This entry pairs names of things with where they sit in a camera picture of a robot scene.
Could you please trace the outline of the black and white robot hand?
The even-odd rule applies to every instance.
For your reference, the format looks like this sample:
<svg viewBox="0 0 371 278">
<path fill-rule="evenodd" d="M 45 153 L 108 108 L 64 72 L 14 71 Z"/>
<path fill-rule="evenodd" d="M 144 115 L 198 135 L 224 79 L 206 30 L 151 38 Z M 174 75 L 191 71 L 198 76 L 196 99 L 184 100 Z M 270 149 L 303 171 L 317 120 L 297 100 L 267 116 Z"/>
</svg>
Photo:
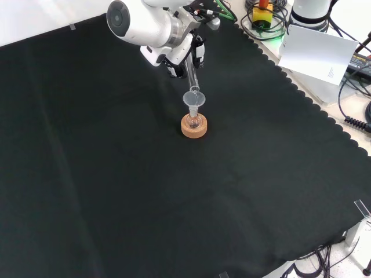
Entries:
<svg viewBox="0 0 371 278">
<path fill-rule="evenodd" d="M 199 35 L 189 33 L 179 46 L 174 48 L 164 46 L 153 48 L 141 46 L 140 51 L 144 58 L 153 66 L 165 64 L 168 74 L 172 78 L 186 77 L 186 60 L 191 56 L 195 69 L 202 68 L 204 64 L 205 45 Z"/>
</svg>

